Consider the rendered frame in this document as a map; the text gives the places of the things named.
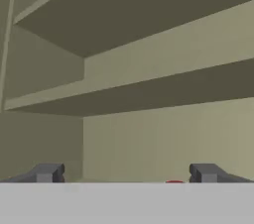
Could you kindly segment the olive open cabinet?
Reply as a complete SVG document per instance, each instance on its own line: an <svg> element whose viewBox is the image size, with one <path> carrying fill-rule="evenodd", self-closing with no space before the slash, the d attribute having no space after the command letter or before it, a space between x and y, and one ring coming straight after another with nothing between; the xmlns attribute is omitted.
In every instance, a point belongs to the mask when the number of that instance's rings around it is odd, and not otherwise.
<svg viewBox="0 0 254 224"><path fill-rule="evenodd" d="M188 179L192 163L254 178L254 97L87 117L7 111L12 98L92 90L254 57L254 0L93 56L17 26L37 0L0 0L0 179L62 163L76 181Z"/></svg>

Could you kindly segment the olive cabinet shelf board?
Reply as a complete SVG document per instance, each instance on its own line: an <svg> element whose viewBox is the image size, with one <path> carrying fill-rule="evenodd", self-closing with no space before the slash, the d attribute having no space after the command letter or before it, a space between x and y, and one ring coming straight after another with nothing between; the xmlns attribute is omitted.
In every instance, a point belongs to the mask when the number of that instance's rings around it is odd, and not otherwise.
<svg viewBox="0 0 254 224"><path fill-rule="evenodd" d="M77 81L9 99L7 111L87 117L254 97L254 57L92 90Z"/></svg>
<svg viewBox="0 0 254 224"><path fill-rule="evenodd" d="M37 0L14 24L93 56L251 0Z"/></svg>

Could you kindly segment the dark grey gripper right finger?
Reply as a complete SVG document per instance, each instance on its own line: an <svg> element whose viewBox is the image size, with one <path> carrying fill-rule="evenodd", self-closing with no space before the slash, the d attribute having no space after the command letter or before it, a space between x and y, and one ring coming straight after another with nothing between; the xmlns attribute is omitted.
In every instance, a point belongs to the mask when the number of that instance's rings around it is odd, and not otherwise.
<svg viewBox="0 0 254 224"><path fill-rule="evenodd" d="M191 164L190 182L250 182L250 179L231 174L216 164Z"/></svg>

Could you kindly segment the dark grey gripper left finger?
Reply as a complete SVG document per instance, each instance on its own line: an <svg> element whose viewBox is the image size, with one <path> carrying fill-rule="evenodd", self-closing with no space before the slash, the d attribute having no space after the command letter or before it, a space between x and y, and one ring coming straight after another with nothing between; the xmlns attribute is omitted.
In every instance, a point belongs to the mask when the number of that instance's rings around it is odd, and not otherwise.
<svg viewBox="0 0 254 224"><path fill-rule="evenodd" d="M64 182L64 164L38 164L26 173L3 179L3 182Z"/></svg>

